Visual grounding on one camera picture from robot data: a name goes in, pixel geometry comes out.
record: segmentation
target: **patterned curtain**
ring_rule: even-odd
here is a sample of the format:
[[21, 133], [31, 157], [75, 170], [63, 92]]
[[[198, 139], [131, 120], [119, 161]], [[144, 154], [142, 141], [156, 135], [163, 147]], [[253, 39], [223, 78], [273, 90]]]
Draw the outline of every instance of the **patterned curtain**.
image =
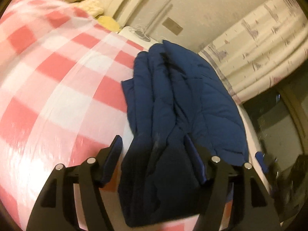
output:
[[199, 55], [241, 104], [276, 85], [308, 58], [307, 18], [296, 0], [269, 0]]

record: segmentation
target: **checkered bedsheet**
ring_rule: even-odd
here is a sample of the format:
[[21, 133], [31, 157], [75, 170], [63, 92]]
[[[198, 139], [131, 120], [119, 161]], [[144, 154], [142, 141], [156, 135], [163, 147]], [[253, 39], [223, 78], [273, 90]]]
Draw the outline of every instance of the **checkered bedsheet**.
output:
[[[79, 165], [110, 145], [132, 141], [121, 81], [139, 45], [56, 0], [13, 0], [0, 20], [0, 199], [27, 222], [58, 163]], [[101, 195], [114, 229], [127, 227], [117, 195], [120, 169]], [[76, 189], [80, 226], [86, 229]], [[144, 230], [190, 231], [196, 217]]]

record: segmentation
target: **yellow cushion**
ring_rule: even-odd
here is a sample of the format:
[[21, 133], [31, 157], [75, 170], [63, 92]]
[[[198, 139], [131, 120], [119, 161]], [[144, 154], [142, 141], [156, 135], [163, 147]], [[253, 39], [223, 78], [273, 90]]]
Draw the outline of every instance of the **yellow cushion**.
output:
[[113, 32], [120, 32], [120, 25], [109, 16], [101, 16], [97, 19], [98, 23]]

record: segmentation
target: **bed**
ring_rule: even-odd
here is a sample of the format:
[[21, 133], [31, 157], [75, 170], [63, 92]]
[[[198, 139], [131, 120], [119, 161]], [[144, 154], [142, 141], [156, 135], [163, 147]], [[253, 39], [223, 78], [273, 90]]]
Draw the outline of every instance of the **bed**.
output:
[[[24, 17], [39, 7], [43, 16]], [[25, 12], [15, 13], [18, 8]], [[145, 47], [107, 31], [82, 10], [50, 0], [15, 0], [1, 23], [1, 49], [7, 51], [0, 65], [0, 142], [5, 147], [0, 171], [9, 173], [0, 178], [0, 199], [26, 230], [36, 197], [56, 164], [80, 164], [109, 146], [115, 134], [123, 137], [123, 155], [127, 151], [132, 133], [120, 82], [131, 78], [134, 58]], [[20, 34], [26, 42], [19, 41]], [[260, 150], [258, 141], [249, 117], [238, 108], [254, 154]], [[261, 174], [254, 157], [250, 159]], [[119, 178], [118, 167], [101, 195], [115, 230], [129, 230], [116, 192]], [[75, 197], [78, 207], [78, 187]], [[77, 214], [86, 229], [82, 211]], [[189, 231], [196, 219], [145, 230]]]

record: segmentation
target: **white curtain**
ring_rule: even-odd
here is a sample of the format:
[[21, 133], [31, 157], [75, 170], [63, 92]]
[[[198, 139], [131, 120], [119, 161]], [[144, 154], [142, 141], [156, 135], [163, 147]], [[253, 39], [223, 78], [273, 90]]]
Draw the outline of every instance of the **white curtain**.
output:
[[280, 82], [307, 59], [307, 18], [295, 0], [269, 0], [199, 55], [241, 104]]

